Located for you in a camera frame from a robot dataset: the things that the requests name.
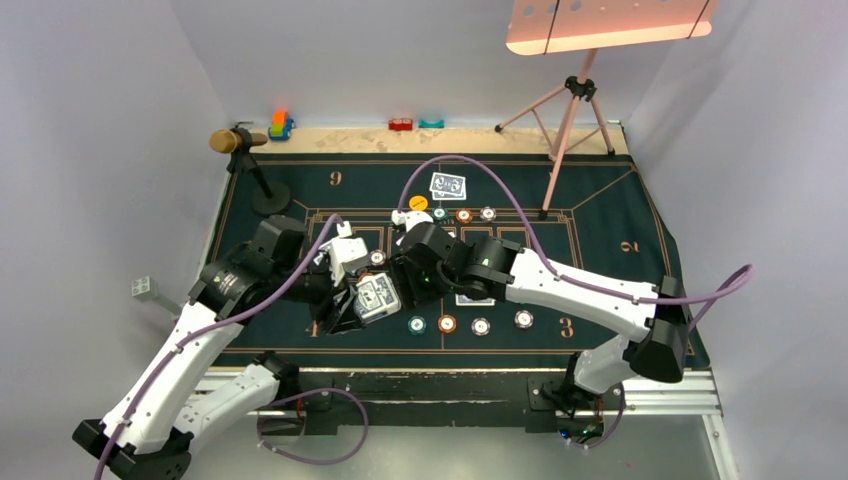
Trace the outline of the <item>blue playing card deck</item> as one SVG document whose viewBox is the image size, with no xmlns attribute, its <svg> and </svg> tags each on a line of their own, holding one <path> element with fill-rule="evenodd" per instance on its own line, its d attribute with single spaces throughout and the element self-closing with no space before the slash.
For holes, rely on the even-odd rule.
<svg viewBox="0 0 848 480">
<path fill-rule="evenodd" d="M 355 291 L 354 311 L 364 325 L 402 310 L 402 300 L 387 273 L 363 277 Z"/>
</svg>

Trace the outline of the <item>brown white chips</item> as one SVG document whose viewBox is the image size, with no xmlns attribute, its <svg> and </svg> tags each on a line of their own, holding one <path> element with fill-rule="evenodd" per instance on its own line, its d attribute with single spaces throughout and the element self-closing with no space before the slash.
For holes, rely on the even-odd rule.
<svg viewBox="0 0 848 480">
<path fill-rule="evenodd" d="M 387 261 L 387 254 L 385 251 L 380 249 L 372 250 L 368 256 L 369 265 L 373 267 L 380 267 L 385 264 Z"/>
</svg>

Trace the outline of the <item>blue green chip stack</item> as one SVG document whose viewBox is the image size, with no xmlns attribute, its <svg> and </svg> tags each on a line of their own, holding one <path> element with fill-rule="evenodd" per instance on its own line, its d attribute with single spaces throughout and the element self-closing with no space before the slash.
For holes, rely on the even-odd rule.
<svg viewBox="0 0 848 480">
<path fill-rule="evenodd" d="M 427 321 L 421 316 L 413 316 L 407 323 L 408 331 L 412 335 L 423 335 L 427 329 Z"/>
</svg>

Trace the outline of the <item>orange chip stack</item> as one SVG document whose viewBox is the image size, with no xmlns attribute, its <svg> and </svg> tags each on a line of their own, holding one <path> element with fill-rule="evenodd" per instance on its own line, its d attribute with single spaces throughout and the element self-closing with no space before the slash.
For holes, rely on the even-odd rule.
<svg viewBox="0 0 848 480">
<path fill-rule="evenodd" d="M 457 329 L 457 320 L 452 315 L 441 315 L 437 322 L 438 329 L 443 334 L 452 334 Z"/>
</svg>

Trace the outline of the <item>dealt card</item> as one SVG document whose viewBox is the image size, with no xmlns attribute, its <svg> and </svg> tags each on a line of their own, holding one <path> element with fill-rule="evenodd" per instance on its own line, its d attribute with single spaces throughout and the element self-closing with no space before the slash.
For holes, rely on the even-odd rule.
<svg viewBox="0 0 848 480">
<path fill-rule="evenodd" d="M 474 300 L 474 299 L 468 298 L 464 295 L 456 295 L 455 296 L 455 303 L 456 303 L 457 306 L 463 306 L 463 307 L 467 307 L 467 306 L 490 307 L 490 306 L 494 306 L 496 304 L 496 301 L 494 299 Z"/>
<path fill-rule="evenodd" d="M 431 194 L 434 200 L 465 200 L 465 179 L 461 177 L 438 177 L 434 180 Z"/>
</svg>

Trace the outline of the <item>brown white chip stack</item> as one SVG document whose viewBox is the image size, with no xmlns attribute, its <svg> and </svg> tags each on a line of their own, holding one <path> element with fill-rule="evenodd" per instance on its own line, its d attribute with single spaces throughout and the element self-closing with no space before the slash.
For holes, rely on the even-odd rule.
<svg viewBox="0 0 848 480">
<path fill-rule="evenodd" d="M 491 324 L 486 318 L 478 317 L 472 321 L 471 329 L 476 336 L 486 336 L 491 331 Z"/>
</svg>

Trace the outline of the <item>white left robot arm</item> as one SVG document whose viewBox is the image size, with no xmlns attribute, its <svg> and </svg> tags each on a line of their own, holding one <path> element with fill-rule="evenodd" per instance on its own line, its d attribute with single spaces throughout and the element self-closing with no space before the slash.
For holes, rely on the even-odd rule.
<svg viewBox="0 0 848 480">
<path fill-rule="evenodd" d="M 192 393 L 222 351 L 280 299 L 312 306 L 321 320 L 352 309 L 347 277 L 369 251 L 351 225 L 332 216 L 316 241 L 292 218 L 264 219 L 252 239 L 207 264 L 165 344 L 100 419 L 82 421 L 74 441 L 98 461 L 95 477 L 179 479 L 213 437 L 257 408 L 284 409 L 306 397 L 298 368 L 273 352 L 200 400 Z"/>
</svg>

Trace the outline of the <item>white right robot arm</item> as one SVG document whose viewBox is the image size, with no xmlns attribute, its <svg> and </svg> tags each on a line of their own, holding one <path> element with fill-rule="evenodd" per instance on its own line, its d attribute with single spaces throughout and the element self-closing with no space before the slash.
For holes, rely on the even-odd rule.
<svg viewBox="0 0 848 480">
<path fill-rule="evenodd" d="M 660 286 L 561 265 L 496 237 L 467 244 L 428 222 L 403 236 L 388 268 L 408 307 L 457 293 L 545 307 L 615 332 L 570 361 L 561 392 L 573 406 L 584 407 L 635 376 L 663 383 L 683 379 L 689 318 Z"/>
</svg>

